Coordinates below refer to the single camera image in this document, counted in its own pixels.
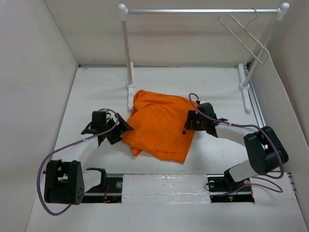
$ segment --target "white table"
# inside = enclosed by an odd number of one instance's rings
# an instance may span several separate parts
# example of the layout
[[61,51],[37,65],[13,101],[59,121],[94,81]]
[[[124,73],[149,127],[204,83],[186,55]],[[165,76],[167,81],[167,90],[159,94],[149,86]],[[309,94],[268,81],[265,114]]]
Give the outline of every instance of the white table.
[[[242,124],[257,123],[254,112],[244,112],[236,68],[135,68],[134,71],[136,91],[145,89],[183,97],[194,92],[213,105],[218,117]],[[127,119],[130,113],[126,109],[125,82],[125,68],[79,68],[56,148],[78,140],[94,110],[111,108]],[[53,159],[62,155],[55,154]],[[241,145],[196,132],[184,165],[160,161],[146,153],[133,157],[127,145],[111,146],[107,141],[88,163],[105,168],[107,173],[203,175],[222,174],[247,158]],[[276,183],[284,193],[253,188],[255,204],[137,200],[122,204],[82,204],[59,217],[44,212],[36,198],[27,231],[306,231],[289,179],[285,176]],[[201,186],[201,193],[208,194],[202,189],[203,183],[197,185]],[[51,208],[57,211],[63,206],[51,205]]]

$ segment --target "orange shirt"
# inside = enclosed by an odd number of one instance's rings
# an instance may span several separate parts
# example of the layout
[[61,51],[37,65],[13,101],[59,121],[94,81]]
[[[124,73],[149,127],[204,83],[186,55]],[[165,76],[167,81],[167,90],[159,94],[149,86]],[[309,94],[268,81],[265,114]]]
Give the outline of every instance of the orange shirt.
[[184,163],[193,130],[184,128],[188,110],[194,110],[186,98],[140,90],[134,97],[134,108],[122,141],[134,156],[142,151],[161,159]]

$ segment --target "white rack leg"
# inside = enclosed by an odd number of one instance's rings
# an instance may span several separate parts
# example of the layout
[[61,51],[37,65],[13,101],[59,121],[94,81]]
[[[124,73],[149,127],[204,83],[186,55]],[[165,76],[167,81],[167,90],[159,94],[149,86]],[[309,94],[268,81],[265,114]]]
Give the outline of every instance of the white rack leg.
[[[286,3],[286,2],[283,3],[283,4],[281,4],[280,8],[278,8],[277,18],[276,18],[276,20],[274,21],[274,23],[273,23],[271,29],[270,29],[269,32],[268,32],[268,35],[267,35],[267,37],[266,37],[266,39],[265,39],[265,41],[264,41],[264,47],[267,47],[267,45],[268,45],[268,43],[269,43],[269,41],[270,41],[270,39],[271,39],[273,33],[277,30],[277,27],[278,27],[280,21],[282,21],[282,19],[283,19],[285,13],[287,12],[287,10],[288,10],[289,8],[290,8],[290,4],[288,4],[288,3]],[[263,56],[263,54],[264,54],[264,50],[261,49],[260,52],[259,52],[259,54],[257,55],[257,57],[258,57],[259,59],[261,59],[262,56]],[[253,72],[255,71],[257,65],[258,65],[257,61],[254,60],[253,63],[250,65],[250,70],[249,70],[248,75],[246,76],[245,80],[242,81],[242,82],[240,83],[240,85],[239,85],[239,89],[240,89],[240,90],[242,90],[242,89],[248,89],[248,88],[249,88],[250,79],[252,78]]]
[[134,83],[134,67],[133,67],[133,62],[131,62],[131,70],[132,70],[132,81],[128,81],[126,83],[127,87],[127,109],[132,110],[133,109],[133,100],[134,100],[134,88],[135,88],[135,83]]
[[[239,82],[243,83],[246,79],[245,71],[243,69],[243,64],[238,64],[238,76],[239,76]],[[246,114],[250,114],[252,110],[250,98],[249,98],[249,92],[248,92],[249,87],[250,86],[248,85],[247,88],[244,88],[244,87],[239,88],[241,91],[243,107],[245,109]]]

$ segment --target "white panel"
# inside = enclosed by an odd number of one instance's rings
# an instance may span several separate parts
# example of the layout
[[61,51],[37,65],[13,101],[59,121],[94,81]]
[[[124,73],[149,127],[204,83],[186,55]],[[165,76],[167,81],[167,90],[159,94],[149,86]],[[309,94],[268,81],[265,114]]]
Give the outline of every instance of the white panel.
[[285,41],[287,34],[290,34],[290,28],[295,24],[296,18],[306,12],[307,0],[280,0],[281,3],[288,2],[290,4],[289,10],[286,12],[283,20],[280,22],[276,29],[272,40],[269,42],[269,51],[273,58],[274,64],[276,65],[278,48],[282,42]]
[[26,229],[77,62],[43,0],[0,0],[0,225]]
[[[150,193],[150,181],[140,180],[145,184],[144,191]],[[59,217],[44,212],[39,201],[36,201],[29,219],[27,232],[84,232],[84,231],[137,231],[137,232],[306,232],[306,225],[301,215],[296,197],[289,179],[285,175],[277,180],[284,192],[274,193],[253,187],[256,204],[253,203],[116,203],[116,204],[81,204],[72,206]],[[143,189],[134,182],[139,190]],[[63,205],[52,204],[50,207],[59,211]]]
[[273,60],[309,144],[309,2],[301,1],[298,7],[298,17],[274,51]]
[[[118,4],[129,9],[277,8],[280,0],[45,0],[79,63],[125,64]],[[254,15],[239,15],[243,23]],[[261,36],[271,16],[259,15],[248,29]],[[254,43],[232,22],[228,25],[252,49]],[[135,65],[233,65],[248,53],[214,15],[130,15],[127,20]]]
[[124,175],[122,203],[210,203],[206,174]]
[[290,160],[285,165],[286,171],[292,173],[300,207],[308,224],[309,148],[271,60],[264,66],[257,67],[253,85],[266,124],[274,129],[289,155]]
[[[236,68],[135,68],[135,91],[145,89],[188,97],[195,92],[207,99],[218,117],[231,122],[256,124],[254,114],[245,114]],[[79,68],[74,80],[56,147],[79,139],[91,121],[92,111],[111,108],[125,120],[127,111],[126,68]],[[59,152],[53,159],[60,158]],[[88,159],[88,167],[105,168],[107,173],[124,174],[220,174],[248,158],[244,146],[217,139],[205,131],[194,135],[184,165],[160,161],[143,152],[131,154],[128,145],[104,141]]]

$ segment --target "black bracket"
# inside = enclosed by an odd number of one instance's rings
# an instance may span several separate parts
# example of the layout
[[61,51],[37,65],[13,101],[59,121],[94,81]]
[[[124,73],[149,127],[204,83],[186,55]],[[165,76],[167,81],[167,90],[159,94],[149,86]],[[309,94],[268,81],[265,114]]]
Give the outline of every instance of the black bracket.
[[107,174],[104,168],[87,168],[87,170],[94,170],[94,171],[101,172],[101,182],[99,185],[93,188],[105,189],[107,187]]
[[123,175],[112,174],[106,178],[106,187],[92,187],[83,198],[82,203],[120,203],[122,198]]
[[[197,108],[200,110],[203,114],[213,118],[217,119],[217,115],[213,110],[213,106],[209,103],[202,103],[199,104],[199,101],[197,101],[198,105]],[[185,128],[187,130],[194,130],[194,131],[206,131],[208,134],[218,137],[215,127],[218,125],[217,122],[214,122],[212,120],[209,120],[205,118],[203,115],[199,114],[195,110],[189,110],[187,121],[185,123]]]
[[44,200],[46,203],[80,204],[84,196],[81,163],[51,160],[46,166]]
[[210,199],[212,203],[224,203],[224,202],[254,202],[251,188],[245,187],[235,192],[237,189],[245,185],[245,181],[249,178],[244,179],[240,182],[235,182],[229,174],[229,169],[225,171],[224,175],[208,175],[207,190],[211,193]]
[[[115,125],[112,118],[107,118],[106,115],[109,114],[106,111],[93,111],[92,121],[86,126],[81,134],[99,134]],[[109,133],[105,135],[98,136],[98,145],[100,145],[105,138],[108,139],[110,144],[115,144],[122,140],[122,135],[126,131],[131,131],[133,128],[124,121],[124,119],[117,113],[118,125]]]
[[[282,146],[279,138],[271,127],[265,126],[262,130],[268,135],[275,145],[283,164],[289,160],[289,156]],[[264,135],[257,131],[244,137],[249,162],[253,170],[259,175],[265,175],[279,167],[279,161],[275,151],[271,148]]]

